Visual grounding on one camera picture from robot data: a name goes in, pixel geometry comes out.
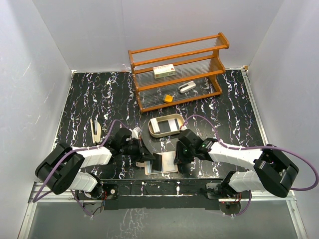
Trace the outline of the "credit card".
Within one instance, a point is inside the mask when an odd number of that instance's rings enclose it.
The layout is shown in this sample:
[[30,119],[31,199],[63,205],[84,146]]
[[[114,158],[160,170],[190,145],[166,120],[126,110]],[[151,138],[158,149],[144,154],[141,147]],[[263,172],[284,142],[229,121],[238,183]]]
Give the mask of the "credit card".
[[154,159],[152,160],[152,170],[161,171],[162,170],[162,155],[153,153]]

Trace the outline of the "cream leather card holder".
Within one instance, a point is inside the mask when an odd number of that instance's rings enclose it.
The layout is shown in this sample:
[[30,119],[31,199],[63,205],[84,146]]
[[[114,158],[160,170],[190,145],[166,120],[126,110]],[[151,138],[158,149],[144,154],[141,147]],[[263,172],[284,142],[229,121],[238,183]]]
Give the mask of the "cream leather card holder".
[[145,175],[178,172],[178,166],[174,164],[175,155],[175,151],[155,153],[155,160],[136,162],[136,166],[143,168]]

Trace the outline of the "beige oval tray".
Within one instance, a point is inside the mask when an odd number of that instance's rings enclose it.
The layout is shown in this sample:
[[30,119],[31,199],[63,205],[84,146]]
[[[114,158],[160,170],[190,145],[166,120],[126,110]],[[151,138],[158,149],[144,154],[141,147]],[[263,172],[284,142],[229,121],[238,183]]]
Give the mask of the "beige oval tray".
[[148,123],[149,132],[154,138],[176,135],[180,133],[184,122],[183,116],[179,114],[152,118]]

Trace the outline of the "stack of cards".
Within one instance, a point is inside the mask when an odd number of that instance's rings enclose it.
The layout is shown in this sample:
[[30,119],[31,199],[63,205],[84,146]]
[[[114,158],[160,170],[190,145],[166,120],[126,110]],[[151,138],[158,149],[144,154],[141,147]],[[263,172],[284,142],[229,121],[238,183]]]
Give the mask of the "stack of cards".
[[159,128],[157,119],[153,118],[153,119],[150,120],[150,122],[151,122],[151,125],[152,125],[152,128],[153,128],[153,132],[155,134],[160,133],[160,128]]

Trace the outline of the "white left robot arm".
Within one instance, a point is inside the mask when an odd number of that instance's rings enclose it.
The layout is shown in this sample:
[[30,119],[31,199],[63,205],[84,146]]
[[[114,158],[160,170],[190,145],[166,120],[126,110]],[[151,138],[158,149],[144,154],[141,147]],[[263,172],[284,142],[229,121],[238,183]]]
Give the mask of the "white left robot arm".
[[81,169],[107,165],[118,155],[129,156],[136,162],[156,159],[139,136],[139,128],[131,130],[124,127],[101,145],[84,148],[66,143],[57,144],[38,165],[35,175],[56,195],[70,189],[84,191],[91,198],[97,199],[103,193],[103,186],[98,183],[96,176],[82,172]]

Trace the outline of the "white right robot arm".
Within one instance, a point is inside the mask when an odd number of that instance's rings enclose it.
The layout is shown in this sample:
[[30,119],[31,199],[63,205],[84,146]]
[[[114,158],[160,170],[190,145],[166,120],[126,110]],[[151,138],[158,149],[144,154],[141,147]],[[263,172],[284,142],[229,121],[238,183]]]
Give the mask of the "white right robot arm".
[[203,140],[189,129],[180,131],[174,163],[188,164],[195,158],[246,169],[245,172],[230,171],[220,184],[207,189],[208,193],[229,198],[243,191],[268,191],[284,198],[299,173],[298,167],[274,146],[260,149],[235,147],[222,144],[215,138]]

